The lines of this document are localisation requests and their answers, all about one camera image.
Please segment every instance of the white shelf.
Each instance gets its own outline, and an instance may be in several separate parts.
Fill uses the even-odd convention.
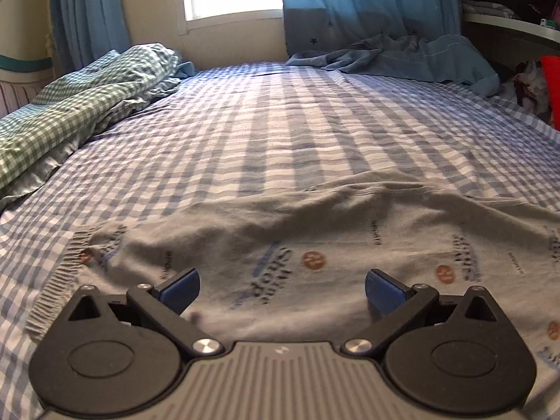
[[[516,30],[560,44],[560,31],[553,30],[547,27],[541,27],[540,25],[536,25],[534,23],[482,14],[464,14],[464,20],[466,20],[467,22],[483,23],[486,25],[494,25],[496,27]]]

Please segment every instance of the blue curtain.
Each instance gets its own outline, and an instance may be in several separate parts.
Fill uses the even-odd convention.
[[[120,0],[50,0],[52,37],[64,72],[131,46]]]
[[[333,51],[385,34],[435,40],[459,35],[459,0],[284,0],[289,55]]]

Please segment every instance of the ribbed gray panel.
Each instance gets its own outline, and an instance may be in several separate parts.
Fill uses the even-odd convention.
[[[193,363],[169,397],[128,420],[444,418],[403,401],[374,364],[338,355],[329,343],[238,343],[224,357]],[[523,419],[517,412],[492,418]]]

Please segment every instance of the mattress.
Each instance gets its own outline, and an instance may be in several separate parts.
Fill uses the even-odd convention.
[[[467,196],[559,210],[559,144],[518,106],[454,84],[270,63],[201,72],[91,138],[0,216],[0,414],[41,413],[26,319],[81,225],[387,168]]]

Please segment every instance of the white logo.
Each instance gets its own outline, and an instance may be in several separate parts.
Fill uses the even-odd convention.
[[[289,347],[286,346],[280,346],[280,347],[276,347],[276,349],[274,350],[277,354],[280,355],[284,355],[287,354],[289,352]]]

